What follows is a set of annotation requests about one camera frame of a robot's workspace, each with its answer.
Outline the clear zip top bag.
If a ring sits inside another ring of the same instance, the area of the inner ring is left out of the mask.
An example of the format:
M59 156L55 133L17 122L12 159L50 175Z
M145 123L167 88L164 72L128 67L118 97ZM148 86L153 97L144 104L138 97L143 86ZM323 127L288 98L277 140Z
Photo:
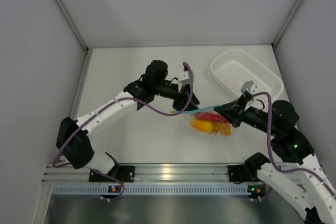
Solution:
M184 111L177 116L182 125L189 131L202 137L229 137L232 125L214 109L216 105Z

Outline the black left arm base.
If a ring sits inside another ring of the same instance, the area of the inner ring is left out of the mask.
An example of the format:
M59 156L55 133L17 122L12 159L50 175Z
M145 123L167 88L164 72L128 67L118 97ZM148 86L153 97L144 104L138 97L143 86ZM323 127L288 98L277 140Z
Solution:
M111 172L107 173L109 177L113 177L122 183L132 183L135 177L135 166L132 165L117 165ZM90 172L89 182L91 183L105 183L113 182L113 179L106 176Z

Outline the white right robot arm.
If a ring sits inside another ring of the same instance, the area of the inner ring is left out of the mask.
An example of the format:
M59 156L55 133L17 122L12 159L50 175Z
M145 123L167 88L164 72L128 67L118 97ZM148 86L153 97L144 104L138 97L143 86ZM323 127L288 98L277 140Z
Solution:
M335 189L323 172L308 139L295 127L299 115L285 100L273 102L268 111L248 103L249 92L218 105L214 111L234 128L245 123L267 134L267 155L256 153L242 165L229 166L232 183L264 182L292 205L305 223L335 223Z

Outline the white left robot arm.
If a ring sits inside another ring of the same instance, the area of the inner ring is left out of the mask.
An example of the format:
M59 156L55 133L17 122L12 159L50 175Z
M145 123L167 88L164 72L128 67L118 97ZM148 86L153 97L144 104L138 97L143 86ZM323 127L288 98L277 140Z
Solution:
M194 94L194 74L188 63L173 80L168 80L168 66L162 60L153 60L139 79L129 83L112 100L88 114L60 123L56 140L58 153L52 165L64 156L74 169L88 168L106 181L117 179L120 164L108 153L95 151L92 142L96 136L124 116L143 107L163 116L177 116L198 109L199 100Z

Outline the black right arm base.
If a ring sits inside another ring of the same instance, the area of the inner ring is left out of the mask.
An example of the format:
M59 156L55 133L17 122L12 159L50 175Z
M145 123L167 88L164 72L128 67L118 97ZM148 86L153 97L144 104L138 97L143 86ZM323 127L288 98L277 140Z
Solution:
M241 165L229 165L227 166L229 181L235 184L260 182L257 171L266 163L270 163L269 158L262 153L256 153L247 158Z

